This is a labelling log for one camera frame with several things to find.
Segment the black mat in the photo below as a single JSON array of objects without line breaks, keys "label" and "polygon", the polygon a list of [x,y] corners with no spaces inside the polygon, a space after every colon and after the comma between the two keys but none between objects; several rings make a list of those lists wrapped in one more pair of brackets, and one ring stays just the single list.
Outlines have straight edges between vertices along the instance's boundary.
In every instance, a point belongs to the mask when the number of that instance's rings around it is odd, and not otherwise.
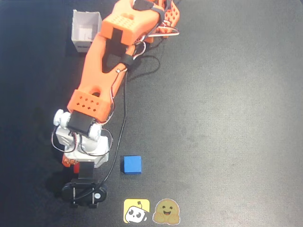
[{"label": "black mat", "polygon": [[[299,0],[182,0],[181,35],[129,75],[119,155],[141,155],[143,174],[124,175],[118,160],[97,210],[56,197],[66,179],[49,131],[84,62],[70,41],[72,9],[104,18],[114,2],[0,1],[0,226],[127,226],[126,198],[149,199],[152,211],[174,199],[180,227],[303,226]],[[121,91],[116,104],[115,139]],[[146,225],[157,226],[151,214]]]}]

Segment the white box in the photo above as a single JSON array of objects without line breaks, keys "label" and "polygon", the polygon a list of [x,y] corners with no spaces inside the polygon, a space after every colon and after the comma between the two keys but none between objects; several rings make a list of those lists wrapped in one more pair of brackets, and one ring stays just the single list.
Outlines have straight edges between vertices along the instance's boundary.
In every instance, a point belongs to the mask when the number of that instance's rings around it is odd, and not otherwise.
[{"label": "white box", "polygon": [[96,34],[101,29],[101,15],[99,12],[78,12],[73,10],[71,40],[78,52],[89,51]]}]

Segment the blue cube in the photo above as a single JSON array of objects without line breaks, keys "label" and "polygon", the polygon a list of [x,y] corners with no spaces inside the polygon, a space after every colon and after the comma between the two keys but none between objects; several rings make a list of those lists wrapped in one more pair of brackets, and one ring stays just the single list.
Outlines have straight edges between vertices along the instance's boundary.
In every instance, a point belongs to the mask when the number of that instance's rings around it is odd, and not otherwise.
[{"label": "blue cube", "polygon": [[135,175],[141,174],[141,156],[125,156],[124,157],[124,173]]}]

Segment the hugging face logo sticker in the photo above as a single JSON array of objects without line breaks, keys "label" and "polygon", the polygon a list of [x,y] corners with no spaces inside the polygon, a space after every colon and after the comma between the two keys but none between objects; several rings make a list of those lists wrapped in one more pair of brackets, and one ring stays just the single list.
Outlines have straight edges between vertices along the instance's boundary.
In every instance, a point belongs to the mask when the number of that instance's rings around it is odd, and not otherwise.
[{"label": "hugging face logo sticker", "polygon": [[157,224],[177,225],[180,223],[179,205],[171,199],[158,202],[152,220]]},{"label": "hugging face logo sticker", "polygon": [[150,202],[146,199],[127,199],[124,201],[124,222],[142,223],[147,220]]}]

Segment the screw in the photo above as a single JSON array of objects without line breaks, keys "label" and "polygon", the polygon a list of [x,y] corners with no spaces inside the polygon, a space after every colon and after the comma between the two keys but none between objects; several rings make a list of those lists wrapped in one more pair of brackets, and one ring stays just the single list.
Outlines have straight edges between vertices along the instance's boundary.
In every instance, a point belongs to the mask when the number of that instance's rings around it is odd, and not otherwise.
[{"label": "screw", "polygon": [[95,199],[97,199],[97,200],[98,200],[98,199],[100,199],[100,198],[101,198],[100,193],[96,193],[96,194],[95,194]]}]

